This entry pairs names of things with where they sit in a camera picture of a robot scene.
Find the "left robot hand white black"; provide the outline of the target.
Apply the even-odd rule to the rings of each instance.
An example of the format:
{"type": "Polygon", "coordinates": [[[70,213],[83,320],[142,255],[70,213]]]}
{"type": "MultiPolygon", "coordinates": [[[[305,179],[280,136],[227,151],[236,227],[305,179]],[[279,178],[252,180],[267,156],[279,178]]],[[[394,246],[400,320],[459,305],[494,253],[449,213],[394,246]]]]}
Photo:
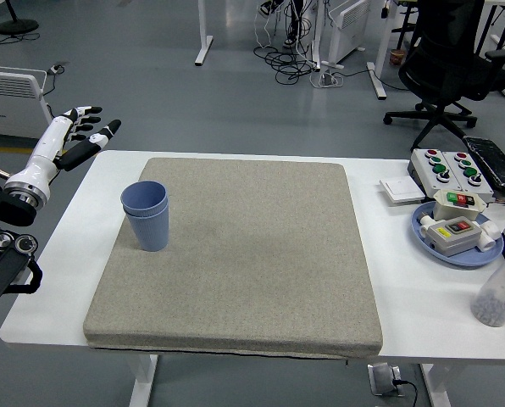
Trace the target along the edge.
{"type": "Polygon", "coordinates": [[[26,167],[10,176],[3,191],[39,209],[50,198],[50,184],[61,170],[70,171],[100,152],[121,126],[112,120],[99,132],[82,137],[100,121],[96,106],[73,108],[56,116],[38,140],[26,167]]]}

